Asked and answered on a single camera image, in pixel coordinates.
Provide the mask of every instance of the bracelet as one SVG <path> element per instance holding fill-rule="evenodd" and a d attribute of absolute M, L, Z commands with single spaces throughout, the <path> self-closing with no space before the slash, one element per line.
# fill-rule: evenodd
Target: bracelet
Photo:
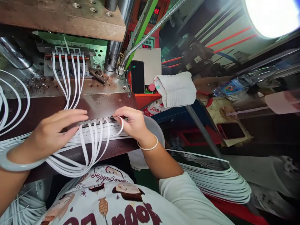
<path fill-rule="evenodd" d="M 13 149 L 14 147 L 17 147 L 17 146 L 18 145 L 8 147 L 0 154 L 0 167 L 2 167 L 3 169 L 5 169 L 7 171 L 21 172 L 21 171 L 31 170 L 31 169 L 33 169 L 35 167 L 38 167 L 39 165 L 41 165 L 45 162 L 46 159 L 41 159 L 37 162 L 30 163 L 30 164 L 18 164 L 18 163 L 11 162 L 7 158 L 7 153 L 11 149 Z"/>
<path fill-rule="evenodd" d="M 149 149 L 142 148 L 138 142 L 137 142 L 137 145 L 138 145 L 138 146 L 140 147 L 140 149 L 142 149 L 142 150 L 150 151 L 150 150 L 153 150 L 153 149 L 156 148 L 156 146 L 158 145 L 158 139 L 157 139 L 157 137 L 156 137 L 156 145 L 155 145 L 153 148 L 149 148 Z"/>

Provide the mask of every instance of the smartphone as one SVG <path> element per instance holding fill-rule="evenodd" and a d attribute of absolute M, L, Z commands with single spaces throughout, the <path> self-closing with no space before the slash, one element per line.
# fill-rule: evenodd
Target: smartphone
<path fill-rule="evenodd" d="M 145 93 L 144 61 L 131 61 L 131 85 L 135 94 Z"/>

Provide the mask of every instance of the screw hole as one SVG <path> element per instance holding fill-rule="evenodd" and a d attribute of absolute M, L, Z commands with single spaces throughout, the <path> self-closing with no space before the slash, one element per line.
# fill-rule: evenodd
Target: screw hole
<path fill-rule="evenodd" d="M 73 6 L 74 8 L 81 8 L 81 5 L 79 5 L 78 3 L 73 3 L 72 6 Z"/>
<path fill-rule="evenodd" d="M 91 7 L 90 11 L 93 12 L 93 13 L 97 13 L 98 12 L 98 10 L 96 10 L 94 7 Z"/>
<path fill-rule="evenodd" d="M 106 15 L 108 15 L 109 17 L 113 16 L 113 14 L 111 12 L 106 12 Z"/>

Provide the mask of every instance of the sleeve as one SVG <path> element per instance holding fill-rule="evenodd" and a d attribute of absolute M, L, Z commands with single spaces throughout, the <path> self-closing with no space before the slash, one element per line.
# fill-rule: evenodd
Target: sleeve
<path fill-rule="evenodd" d="M 159 180 L 160 194 L 179 210 L 207 224 L 233 224 L 199 190 L 187 172 L 177 177 Z"/>

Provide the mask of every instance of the white t-shirt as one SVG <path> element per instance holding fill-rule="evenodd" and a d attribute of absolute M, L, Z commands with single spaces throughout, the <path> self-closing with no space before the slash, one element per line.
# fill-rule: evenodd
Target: white t-shirt
<path fill-rule="evenodd" d="M 160 179 L 159 191 L 134 184 L 114 166 L 97 166 L 67 183 L 36 224 L 233 224 L 187 173 Z"/>

